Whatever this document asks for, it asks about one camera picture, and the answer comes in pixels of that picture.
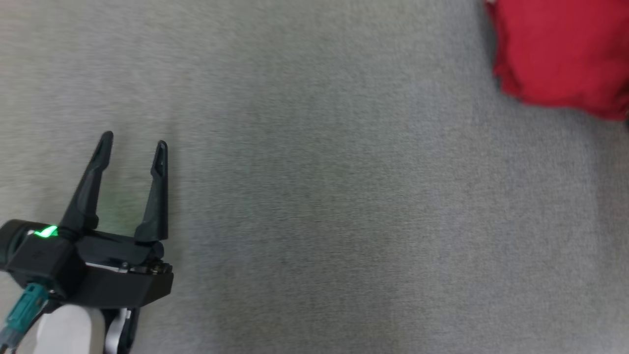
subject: red fabric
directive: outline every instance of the red fabric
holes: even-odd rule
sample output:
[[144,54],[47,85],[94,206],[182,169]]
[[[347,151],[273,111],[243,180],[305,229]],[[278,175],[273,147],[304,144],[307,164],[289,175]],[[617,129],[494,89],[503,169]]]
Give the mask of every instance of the red fabric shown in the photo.
[[494,73],[524,102],[612,120],[629,111],[629,0],[497,0]]

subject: teal connector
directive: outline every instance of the teal connector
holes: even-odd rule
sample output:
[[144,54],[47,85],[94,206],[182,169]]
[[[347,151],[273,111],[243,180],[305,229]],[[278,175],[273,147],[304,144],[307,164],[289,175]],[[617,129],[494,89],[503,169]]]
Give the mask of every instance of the teal connector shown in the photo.
[[39,284],[28,284],[24,293],[6,318],[7,327],[20,333],[26,333],[35,316],[48,301],[48,291]]

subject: gray carpet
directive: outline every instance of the gray carpet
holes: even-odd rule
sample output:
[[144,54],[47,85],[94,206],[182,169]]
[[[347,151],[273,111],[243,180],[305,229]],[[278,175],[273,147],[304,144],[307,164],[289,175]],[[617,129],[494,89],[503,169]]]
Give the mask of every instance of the gray carpet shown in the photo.
[[1,218],[58,221],[113,130],[131,234],[164,139],[135,354],[626,353],[629,134],[501,95],[493,42],[471,0],[4,0]]

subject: teal cable connector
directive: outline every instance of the teal cable connector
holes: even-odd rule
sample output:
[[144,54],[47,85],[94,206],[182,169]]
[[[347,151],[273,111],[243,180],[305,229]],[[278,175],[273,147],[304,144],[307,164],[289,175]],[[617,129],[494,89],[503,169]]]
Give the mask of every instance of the teal cable connector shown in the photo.
[[28,284],[6,318],[6,327],[0,331],[0,346],[17,348],[47,301],[48,291],[45,287],[34,283]]

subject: green led light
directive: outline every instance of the green led light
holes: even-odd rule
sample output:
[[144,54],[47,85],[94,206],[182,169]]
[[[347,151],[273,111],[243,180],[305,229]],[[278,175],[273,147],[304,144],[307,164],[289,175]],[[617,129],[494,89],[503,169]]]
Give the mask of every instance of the green led light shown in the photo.
[[57,226],[55,225],[50,225],[41,231],[35,231],[34,234],[44,239],[47,239],[50,236],[59,236],[59,233],[57,233]]

